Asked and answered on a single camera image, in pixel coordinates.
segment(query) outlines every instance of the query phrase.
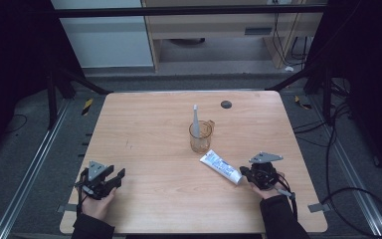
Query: black sleeve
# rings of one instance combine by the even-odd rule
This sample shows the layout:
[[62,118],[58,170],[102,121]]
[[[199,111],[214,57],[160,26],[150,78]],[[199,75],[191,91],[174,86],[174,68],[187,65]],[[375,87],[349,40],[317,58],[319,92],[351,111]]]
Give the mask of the black sleeve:
[[93,217],[81,214],[74,223],[72,239],[110,239],[114,227]]
[[287,197],[274,196],[260,202],[266,234],[271,239],[305,239],[306,231],[293,217]]

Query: wooden tabletop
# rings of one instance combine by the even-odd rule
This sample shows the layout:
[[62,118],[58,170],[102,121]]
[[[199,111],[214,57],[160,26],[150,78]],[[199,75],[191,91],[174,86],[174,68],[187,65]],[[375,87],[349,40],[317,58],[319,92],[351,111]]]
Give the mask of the wooden tabletop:
[[[222,101],[232,103],[230,109]],[[286,174],[296,194],[298,219],[308,232],[327,228],[276,92],[117,93],[106,97],[83,166],[90,160],[114,165],[114,177],[125,168],[122,187],[106,222],[115,232],[135,233],[263,233],[260,197],[246,178],[237,186],[199,161],[191,150],[189,125],[193,106],[199,120],[215,122],[211,149],[239,170],[260,151],[284,157],[274,167]],[[70,203],[77,204],[73,189]],[[75,212],[65,212],[63,233],[72,233]]]

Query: white panel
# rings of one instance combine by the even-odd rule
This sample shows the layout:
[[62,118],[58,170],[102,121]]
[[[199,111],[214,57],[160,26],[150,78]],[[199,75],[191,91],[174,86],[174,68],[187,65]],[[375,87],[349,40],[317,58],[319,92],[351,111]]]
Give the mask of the white panel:
[[[139,0],[52,0],[56,9],[141,7]],[[153,66],[143,17],[61,19],[83,68]]]

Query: toothpaste tube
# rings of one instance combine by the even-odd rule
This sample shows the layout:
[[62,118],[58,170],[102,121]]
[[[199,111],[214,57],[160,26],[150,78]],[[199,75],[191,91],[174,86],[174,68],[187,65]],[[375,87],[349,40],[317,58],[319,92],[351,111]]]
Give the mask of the toothpaste tube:
[[216,152],[212,149],[208,151],[200,159],[201,162],[215,169],[217,172],[234,182],[239,184],[243,175],[241,172],[237,171],[233,166],[229,165],[225,160],[222,159]]

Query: cup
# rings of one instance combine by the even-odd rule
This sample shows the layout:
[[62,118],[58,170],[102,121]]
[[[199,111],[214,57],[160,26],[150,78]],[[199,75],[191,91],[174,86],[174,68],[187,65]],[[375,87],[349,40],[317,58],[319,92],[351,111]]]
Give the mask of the cup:
[[198,125],[200,128],[200,135],[194,135],[194,123],[191,123],[189,127],[191,149],[198,153],[206,153],[210,148],[210,141],[212,139],[214,123],[211,120],[199,120]]

